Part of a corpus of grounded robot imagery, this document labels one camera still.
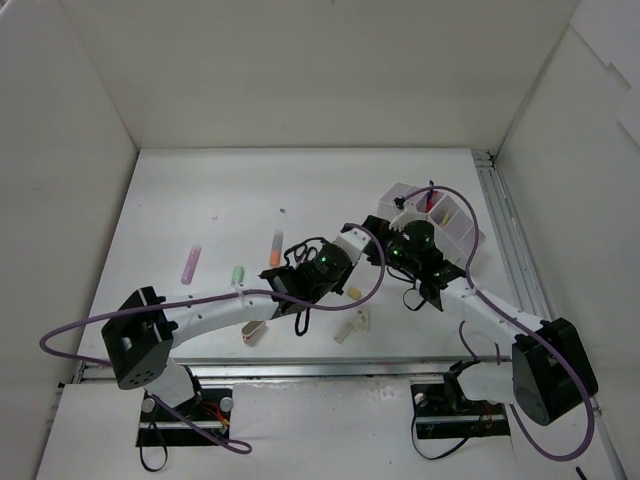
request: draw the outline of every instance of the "white table surface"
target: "white table surface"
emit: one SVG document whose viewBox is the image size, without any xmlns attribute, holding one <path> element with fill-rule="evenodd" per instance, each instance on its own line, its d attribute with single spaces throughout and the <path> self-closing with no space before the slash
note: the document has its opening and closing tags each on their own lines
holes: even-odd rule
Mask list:
<svg viewBox="0 0 640 480">
<path fill-rule="evenodd" d="M 475 207 L 486 240 L 473 268 L 480 284 L 511 300 L 511 290 L 469 150 L 462 149 L 190 149 L 142 150 L 100 279 L 91 314 L 116 310 L 137 288 L 181 295 L 228 285 L 235 265 L 246 276 L 268 268 L 273 231 L 284 230 L 284 248 L 307 237 L 333 239 L 346 222 L 376 214 L 379 198 L 396 182 L 429 180 L 458 189 Z M 190 286 L 180 278 L 193 244 L 202 253 Z M 348 285 L 367 292 L 378 271 L 360 265 Z M 312 312 L 305 337 L 293 317 L 268 323 L 254 346 L 242 325 L 221 329 L 172 352 L 188 361 L 451 358 L 467 356 L 457 337 L 459 321 L 426 305 L 408 311 L 405 284 L 386 278 L 368 303 L 371 330 L 354 332 L 342 345 L 333 337 L 346 312 Z M 330 295 L 323 303 L 350 301 Z M 106 358 L 102 324 L 85 329 L 79 353 Z M 470 338 L 481 355 L 493 345 Z"/>
</svg>

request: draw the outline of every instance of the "small plastic block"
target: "small plastic block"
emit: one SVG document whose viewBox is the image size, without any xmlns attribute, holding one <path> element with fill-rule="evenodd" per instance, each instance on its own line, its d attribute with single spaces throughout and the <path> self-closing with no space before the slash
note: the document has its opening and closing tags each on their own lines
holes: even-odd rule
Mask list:
<svg viewBox="0 0 640 480">
<path fill-rule="evenodd" d="M 340 330 L 338 330 L 338 333 L 336 333 L 336 336 L 333 337 L 333 339 L 337 343 L 342 343 L 351 332 L 353 332 L 353 323 L 347 322 L 342 326 L 342 328 L 340 328 Z"/>
<path fill-rule="evenodd" d="M 358 301 L 362 298 L 362 292 L 358 290 L 356 287 L 349 287 L 349 290 L 347 290 L 347 296 L 349 298 L 353 298 L 354 300 Z"/>
<path fill-rule="evenodd" d="M 359 307 L 356 310 L 356 329 L 361 332 L 368 332 L 371 328 L 371 317 L 369 309 L 366 307 Z"/>
</svg>

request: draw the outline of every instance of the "screw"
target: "screw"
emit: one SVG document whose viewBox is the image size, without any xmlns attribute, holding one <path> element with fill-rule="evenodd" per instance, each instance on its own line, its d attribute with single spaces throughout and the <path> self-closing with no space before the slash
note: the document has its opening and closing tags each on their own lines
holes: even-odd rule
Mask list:
<svg viewBox="0 0 640 480">
<path fill-rule="evenodd" d="M 142 401 L 142 413 L 151 413 L 156 408 L 156 402 L 153 398 L 145 398 Z"/>
<path fill-rule="evenodd" d="M 224 413 L 229 413 L 233 409 L 233 399 L 231 397 L 224 397 L 220 400 L 220 410 Z"/>
</svg>

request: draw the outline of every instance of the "white plastic part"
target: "white plastic part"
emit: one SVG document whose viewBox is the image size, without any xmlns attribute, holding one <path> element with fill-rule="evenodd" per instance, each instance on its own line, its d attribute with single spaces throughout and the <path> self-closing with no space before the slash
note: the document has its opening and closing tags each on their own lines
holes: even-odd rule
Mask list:
<svg viewBox="0 0 640 480">
<path fill-rule="evenodd" d="M 512 364 L 478 363 L 463 370 L 458 384 L 467 400 L 491 403 L 516 403 L 513 394 Z"/>
<path fill-rule="evenodd" d="M 435 229 L 434 238 L 438 250 L 451 263 L 464 268 L 473 248 L 473 220 L 446 194 L 438 195 L 428 217 Z M 478 245 L 481 245 L 485 235 L 482 231 L 479 234 Z"/>
<path fill-rule="evenodd" d="M 385 220 L 393 220 L 393 218 L 401 212 L 401 210 L 396 207 L 394 200 L 398 197 L 404 197 L 416 190 L 418 190 L 418 187 L 407 185 L 406 183 L 396 183 L 391 187 L 391 190 L 385 193 L 380 199 L 377 216 Z M 413 205 L 418 211 L 424 212 L 427 207 L 427 194 L 418 194 L 407 200 L 406 204 Z"/>
<path fill-rule="evenodd" d="M 333 337 L 333 339 L 338 343 L 342 343 L 351 332 L 353 332 L 353 323 L 346 322 L 344 325 L 342 325 L 340 330 L 338 330 L 338 333 L 336 333 L 336 336 Z"/>
<path fill-rule="evenodd" d="M 190 298 L 198 299 L 227 293 L 240 293 L 250 289 L 272 290 L 269 282 L 255 278 L 249 282 L 230 285 L 214 291 L 202 292 L 187 297 L 167 297 L 167 302 L 184 301 Z M 238 323 L 247 323 L 253 320 L 270 320 L 278 302 L 274 302 L 266 295 L 250 295 L 232 298 L 219 302 L 194 305 L 192 307 L 174 308 L 165 310 L 165 316 L 170 322 L 176 322 L 178 329 L 173 332 L 173 347 L 199 335 L 203 335 L 219 328 L 229 327 Z"/>
<path fill-rule="evenodd" d="M 149 394 L 160 397 L 170 407 L 177 407 L 195 394 L 189 373 L 171 357 L 167 359 L 167 366 L 162 374 L 145 385 L 144 389 Z"/>
<path fill-rule="evenodd" d="M 426 220 L 433 225 L 436 248 L 444 258 L 460 268 L 464 268 L 473 248 L 473 221 L 448 195 L 440 193 L 437 202 L 429 213 L 422 213 L 414 205 L 405 203 L 391 221 L 390 227 L 402 230 L 415 220 Z M 484 233 L 480 231 L 478 245 L 484 241 Z"/>
<path fill-rule="evenodd" d="M 356 309 L 356 329 L 361 332 L 368 332 L 371 328 L 371 313 L 367 307 L 358 307 Z"/>
<path fill-rule="evenodd" d="M 355 265 L 370 240 L 366 233 L 354 228 L 338 235 L 333 244 L 344 250 L 349 255 L 351 263 Z"/>
<path fill-rule="evenodd" d="M 533 331 L 540 329 L 543 318 L 523 312 L 485 290 L 477 290 L 482 291 L 489 300 L 526 327 Z M 467 322 L 470 329 L 488 336 L 504 353 L 511 353 L 516 335 L 523 333 L 489 308 L 476 295 L 476 289 L 469 288 L 465 278 L 457 278 L 450 282 L 447 288 L 440 292 L 440 299 L 445 312 Z"/>
</svg>

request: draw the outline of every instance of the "purple cable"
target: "purple cable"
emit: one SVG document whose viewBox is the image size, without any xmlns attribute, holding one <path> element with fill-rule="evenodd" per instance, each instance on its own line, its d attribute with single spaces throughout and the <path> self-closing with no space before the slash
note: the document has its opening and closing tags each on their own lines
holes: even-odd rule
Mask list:
<svg viewBox="0 0 640 480">
<path fill-rule="evenodd" d="M 375 235 L 373 235 L 373 233 L 371 233 L 365 227 L 363 227 L 361 225 L 357 225 L 355 223 L 347 223 L 347 224 L 345 224 L 345 226 L 346 227 L 355 228 L 357 230 L 361 230 L 362 232 L 366 233 L 369 236 L 369 238 L 371 238 L 371 241 L 376 246 L 376 249 L 378 250 L 378 254 L 380 255 L 380 275 L 378 276 L 378 281 L 374 285 L 373 289 L 366 296 L 362 297 L 357 302 L 349 303 L 347 305 L 340 305 L 340 306 L 337 306 L 337 307 L 331 307 L 331 306 L 324 306 L 324 305 L 314 305 L 312 303 L 305 302 L 303 300 L 299 300 L 299 299 L 297 299 L 295 297 L 292 297 L 290 295 L 285 295 L 283 293 L 277 293 L 277 292 L 273 292 L 273 291 L 269 291 L 269 290 L 260 290 L 260 289 L 246 290 L 245 292 L 243 292 L 243 295 L 267 295 L 267 296 L 270 296 L 270 297 L 280 298 L 280 299 L 283 299 L 283 300 L 290 301 L 292 303 L 296 303 L 296 304 L 301 305 L 301 306 L 303 306 L 305 308 L 313 308 L 313 309 L 316 309 L 316 310 L 325 310 L 325 311 L 332 311 L 332 312 L 340 311 L 340 310 L 348 310 L 350 308 L 357 307 L 358 305 L 362 305 L 364 302 L 366 302 L 371 297 L 373 297 L 376 294 L 376 292 L 378 291 L 378 289 L 380 288 L 380 285 L 382 285 L 382 281 L 384 279 L 384 272 L 385 272 L 385 269 L 384 269 L 384 267 L 385 267 L 384 250 L 382 249 L 382 245 L 380 244 L 378 239 L 375 237 Z M 173 302 L 173 303 L 164 303 L 164 304 L 161 303 L 161 304 L 158 304 L 158 305 L 147 305 L 147 306 L 144 306 L 144 307 L 129 308 L 127 310 L 118 310 L 116 312 L 102 313 L 100 315 L 95 315 L 93 317 L 85 318 L 84 320 L 78 320 L 77 322 L 69 323 L 69 324 L 64 325 L 62 327 L 58 327 L 58 328 L 56 328 L 54 330 L 51 330 L 50 332 L 46 333 L 40 339 L 40 342 L 39 342 L 40 348 L 45 353 L 48 353 L 49 355 L 53 355 L 55 357 L 69 358 L 69 359 L 73 359 L 73 360 L 82 360 L 82 361 L 85 361 L 85 362 L 97 363 L 98 365 L 102 365 L 103 367 L 111 367 L 111 363 L 106 361 L 106 360 L 102 360 L 100 358 L 86 357 L 84 355 L 77 355 L 77 354 L 74 354 L 74 353 L 62 352 L 60 350 L 55 350 L 55 349 L 51 348 L 49 345 L 47 345 L 47 342 L 51 338 L 53 338 L 53 337 L 55 337 L 57 335 L 60 335 L 61 333 L 68 332 L 69 330 L 73 330 L 75 328 L 84 327 L 85 325 L 90 325 L 92 323 L 100 322 L 102 320 L 108 320 L 108 319 L 111 319 L 111 318 L 124 317 L 126 315 L 134 315 L 134 314 L 138 314 L 138 313 L 156 312 L 158 310 L 165 310 L 165 309 L 170 309 L 170 308 L 189 307 L 189 306 L 192 306 L 192 305 L 200 305 L 200 304 L 203 304 L 203 303 L 212 303 L 212 302 L 219 302 L 219 301 L 222 301 L 222 300 L 231 300 L 232 298 L 237 298 L 239 296 L 240 295 L 238 293 L 227 293 L 227 294 L 224 294 L 224 295 L 216 295 L 216 296 L 213 296 L 213 297 L 204 297 L 204 298 L 198 298 L 198 299 L 184 300 L 182 302 Z M 152 395 L 152 397 L 167 412 L 169 412 L 171 415 L 173 415 L 178 420 L 180 420 L 180 421 L 184 422 L 185 424 L 189 425 L 195 432 L 199 433 L 200 435 L 202 435 L 204 438 L 206 438 L 210 442 L 213 442 L 214 444 L 219 445 L 219 446 L 221 446 L 223 448 L 226 448 L 227 450 L 229 450 L 231 452 L 238 453 L 238 454 L 241 454 L 241 455 L 247 455 L 247 454 L 252 452 L 253 447 L 250 444 L 248 444 L 247 442 L 243 442 L 241 440 L 226 440 L 226 439 L 217 437 L 215 435 L 211 435 L 207 431 L 205 431 L 202 428 L 198 427 L 195 423 L 193 423 L 187 417 L 185 417 L 184 415 L 180 414 L 180 412 L 178 412 L 177 410 L 171 408 L 169 405 L 164 403 L 157 396 Z M 245 449 L 242 450 L 242 449 L 236 448 L 236 447 L 232 446 L 233 444 L 242 445 L 243 447 L 245 447 Z"/>
<path fill-rule="evenodd" d="M 469 254 L 469 259 L 467 260 L 467 264 L 465 265 L 465 273 L 467 275 L 467 283 L 469 284 L 469 287 L 470 288 L 475 288 L 475 284 L 473 283 L 473 280 L 471 278 L 471 262 L 473 261 L 473 258 L 476 255 L 476 251 L 478 250 L 478 241 L 479 241 L 479 238 L 480 238 L 480 226 L 478 225 L 478 217 L 476 216 L 476 212 L 474 211 L 473 207 L 471 206 L 471 203 L 469 203 L 469 201 L 464 197 L 464 195 L 462 195 L 457 190 L 454 190 L 453 188 L 444 187 L 444 186 L 441 186 L 441 185 L 419 188 L 415 192 L 411 192 L 410 194 L 405 196 L 404 199 L 406 200 L 406 199 L 411 198 L 411 197 L 413 197 L 415 195 L 419 195 L 420 193 L 429 192 L 429 191 L 432 191 L 432 190 L 441 190 L 441 191 L 453 193 L 460 200 L 462 200 L 462 202 L 469 209 L 469 213 L 471 214 L 471 218 L 473 219 L 474 239 L 473 239 L 473 247 L 471 248 L 471 253 Z M 573 383 L 576 385 L 576 388 L 578 389 L 578 392 L 580 393 L 580 397 L 582 398 L 582 401 L 584 402 L 584 406 L 587 409 L 587 431 L 585 432 L 584 439 L 582 440 L 582 443 L 578 446 L 578 448 L 576 448 L 573 452 L 568 453 L 566 455 L 553 455 L 553 454 L 547 452 L 546 450 L 543 450 L 543 448 L 535 442 L 535 440 L 533 439 L 531 434 L 525 428 L 524 424 L 522 423 L 522 420 L 520 419 L 520 416 L 516 412 L 516 409 L 513 407 L 513 405 L 511 406 L 511 413 L 513 413 L 513 416 L 516 419 L 516 423 L 520 427 L 520 430 L 522 430 L 522 433 L 525 436 L 525 438 L 529 441 L 531 446 L 540 455 L 542 455 L 545 458 L 548 458 L 549 460 L 554 460 L 556 462 L 568 462 L 568 461 L 571 461 L 571 460 L 575 460 L 580 455 L 582 455 L 584 452 L 586 452 L 587 449 L 589 448 L 589 445 L 591 444 L 591 441 L 593 440 L 593 435 L 595 433 L 595 426 L 596 426 L 596 419 L 595 419 L 595 415 L 593 413 L 593 409 L 591 408 L 591 401 L 589 400 L 589 393 L 587 392 L 587 389 L 584 386 L 584 383 L 582 383 L 582 380 L 580 380 L 580 377 L 578 376 L 576 371 L 573 369 L 573 367 L 569 364 L 569 362 L 567 362 L 564 359 L 564 357 L 560 354 L 560 352 L 558 352 L 558 350 L 556 350 L 549 342 L 547 342 L 544 338 L 542 338 L 540 335 L 538 335 L 536 332 L 534 332 L 530 328 L 527 328 L 525 325 L 520 323 L 516 318 L 513 318 L 513 317 L 509 316 L 508 313 L 506 313 L 504 310 L 502 310 L 500 307 L 498 307 L 495 303 L 493 303 L 480 290 L 476 290 L 476 294 L 494 312 L 496 312 L 498 315 L 500 315 L 502 318 L 504 318 L 510 324 L 514 325 L 515 327 L 519 328 L 524 333 L 529 335 L 531 338 L 533 338 L 540 345 L 542 345 L 557 360 L 557 362 L 560 365 L 562 365 L 562 368 L 565 369 L 565 371 L 569 374 L 569 377 L 571 378 Z M 462 337 L 462 328 L 461 327 L 458 329 L 458 333 Z M 468 344 L 465 345 L 465 347 L 467 348 L 467 350 L 471 351 L 469 349 L 469 347 L 468 347 Z"/>
<path fill-rule="evenodd" d="M 110 367 L 111 363 L 106 360 L 102 360 L 100 358 L 85 357 L 84 355 L 77 355 L 75 353 L 61 352 L 60 350 L 51 348 L 49 345 L 47 345 L 47 342 L 53 337 L 60 335 L 61 333 L 68 332 L 75 328 L 84 327 L 85 325 L 90 325 L 92 323 L 100 322 L 102 320 L 109 320 L 110 318 L 124 317 L 126 315 L 135 315 L 138 313 L 157 312 L 158 310 L 165 310 L 169 308 L 188 307 L 190 305 L 200 305 L 202 303 L 218 302 L 221 300 L 230 300 L 232 298 L 236 298 L 237 296 L 237 293 L 227 293 L 225 295 L 216 295 L 215 297 L 205 297 L 195 300 L 185 300 L 182 302 L 173 303 L 161 303 L 158 305 L 147 305 L 144 307 L 129 308 L 127 310 L 118 310 L 117 312 L 102 313 L 100 315 L 95 315 L 93 317 L 85 318 L 83 320 L 78 320 L 77 322 L 63 325 L 62 327 L 58 327 L 48 333 L 45 333 L 40 339 L 40 348 L 45 353 L 53 355 L 54 357 L 70 358 L 72 360 L 83 360 L 85 362 L 97 363 L 98 365 L 102 365 L 103 367 Z"/>
<path fill-rule="evenodd" d="M 469 352 L 469 355 L 473 357 L 474 361 L 477 361 L 479 360 L 478 355 L 476 355 L 476 352 L 474 352 L 473 349 L 469 346 L 469 344 L 467 343 L 467 339 L 464 338 L 464 333 L 462 333 L 462 327 L 464 327 L 465 323 L 467 322 L 464 320 L 460 322 L 460 325 L 458 326 L 458 337 L 460 337 L 460 341 L 462 342 L 462 345 L 464 345 L 464 348 L 467 349 L 467 352 Z M 498 345 L 497 343 L 494 343 L 494 345 L 496 346 L 496 363 L 500 365 L 502 363 L 502 359 L 500 358 L 500 345 Z"/>
<path fill-rule="evenodd" d="M 460 337 L 460 341 L 462 342 L 462 345 L 464 345 L 464 348 L 466 348 L 467 352 L 469 352 L 469 355 L 471 355 L 473 357 L 473 360 L 479 360 L 478 356 L 471 349 L 471 347 L 467 343 L 467 340 L 464 338 L 464 334 L 462 333 L 462 327 L 464 327 L 465 323 L 467 323 L 467 322 L 465 322 L 464 320 L 460 322 L 460 325 L 458 326 L 458 336 Z"/>
</svg>

